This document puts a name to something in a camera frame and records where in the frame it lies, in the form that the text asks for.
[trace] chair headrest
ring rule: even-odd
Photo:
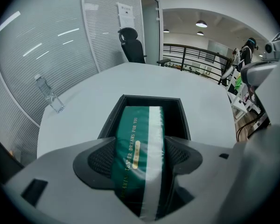
[[[133,28],[122,28],[118,33],[121,45],[124,45],[127,40],[136,40],[138,37],[137,31]]]

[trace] clear plastic bottle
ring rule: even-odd
[[[64,109],[64,104],[60,99],[54,94],[51,87],[47,84],[45,78],[40,74],[37,74],[34,79],[36,80],[36,86],[41,90],[45,100],[48,104],[57,112],[60,113]]]

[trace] black cable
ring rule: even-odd
[[[247,124],[245,124],[244,126],[242,126],[242,127],[240,127],[240,128],[238,129],[237,134],[236,134],[237,142],[238,142],[238,139],[239,139],[239,134],[240,134],[241,131],[244,129],[244,127],[247,126],[247,125],[249,125],[249,124],[251,124],[251,123],[253,123],[253,122],[255,122],[255,121],[257,121],[257,120],[259,120],[259,119],[263,116],[264,113],[265,113],[265,112],[263,111],[263,112],[260,113],[255,119],[251,120],[250,122],[248,122]]]

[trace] person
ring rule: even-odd
[[[254,49],[258,49],[258,46],[256,44],[256,40],[250,37],[240,51],[240,63],[237,66],[238,72],[241,71],[243,66],[251,63]]]

